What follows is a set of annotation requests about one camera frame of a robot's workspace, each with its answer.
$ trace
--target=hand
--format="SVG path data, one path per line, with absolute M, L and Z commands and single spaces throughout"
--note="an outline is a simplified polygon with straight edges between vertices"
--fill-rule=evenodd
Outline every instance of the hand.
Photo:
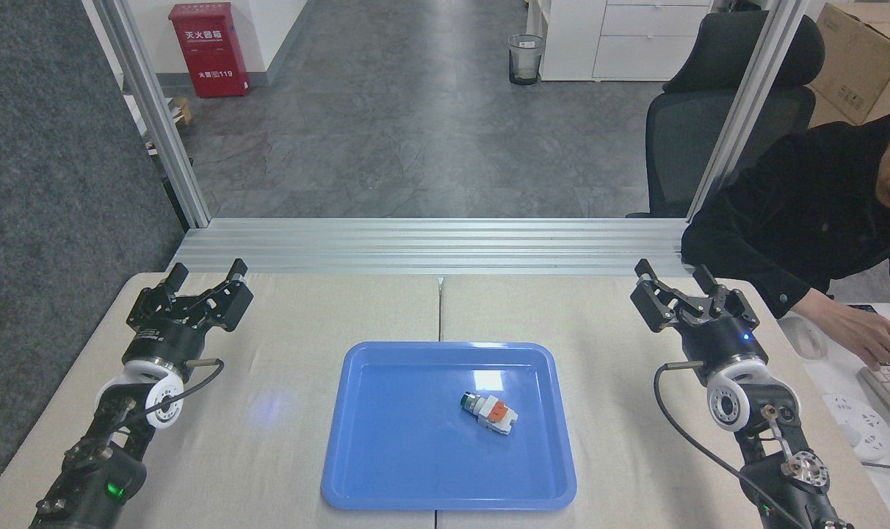
M 817 324 L 872 371 L 879 370 L 879 362 L 890 361 L 890 322 L 879 314 L 847 307 L 814 289 L 791 310 Z

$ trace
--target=blue tray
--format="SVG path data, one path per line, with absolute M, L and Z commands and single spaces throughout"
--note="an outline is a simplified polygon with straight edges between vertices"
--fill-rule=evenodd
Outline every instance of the blue tray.
M 467 391 L 519 413 L 510 435 L 461 408 Z M 355 345 L 321 493 L 344 509 L 564 508 L 576 470 L 552 355 L 536 344 Z

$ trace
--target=orange component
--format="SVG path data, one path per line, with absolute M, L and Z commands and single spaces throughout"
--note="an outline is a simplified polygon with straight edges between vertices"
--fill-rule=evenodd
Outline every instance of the orange component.
M 494 405 L 494 408 L 491 409 L 491 412 L 488 413 L 488 421 L 490 421 L 490 422 L 502 421 L 506 414 L 507 414 L 507 407 L 503 404 L 502 400 L 499 400 Z

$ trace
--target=black jacket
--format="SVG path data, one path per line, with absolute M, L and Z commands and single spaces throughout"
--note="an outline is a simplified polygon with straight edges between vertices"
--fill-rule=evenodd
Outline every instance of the black jacket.
M 890 275 L 890 209 L 875 200 L 889 137 L 890 114 L 781 138 L 694 216 L 684 261 L 751 282 L 775 317 L 885 258 Z

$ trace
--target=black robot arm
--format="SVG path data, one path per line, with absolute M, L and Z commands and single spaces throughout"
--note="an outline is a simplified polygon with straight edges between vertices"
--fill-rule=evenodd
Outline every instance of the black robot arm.
M 745 462 L 742 489 L 763 526 L 852 529 L 828 499 L 830 473 L 801 429 L 797 395 L 768 372 L 767 354 L 751 333 L 759 322 L 745 296 L 717 284 L 705 267 L 697 267 L 693 277 L 706 297 L 663 284 L 646 260 L 635 273 L 631 301 L 651 331 L 671 327 L 680 333 L 687 367 L 706 387 L 710 414 L 738 442 Z M 773 454 L 765 452 L 768 434 L 780 448 Z
M 181 399 L 219 374 L 223 361 L 201 361 L 210 328 L 236 329 L 253 293 L 243 281 L 247 268 L 237 259 L 227 277 L 200 295 L 178 297 L 187 269 L 178 262 L 156 287 L 145 288 L 127 318 L 135 337 L 122 357 L 122 374 L 97 397 L 86 434 L 65 452 L 60 474 L 37 502 L 36 529 L 106 529 L 123 505 L 142 488 L 145 450 L 156 429 L 176 421 Z M 193 369 L 219 366 L 213 375 L 184 391 Z

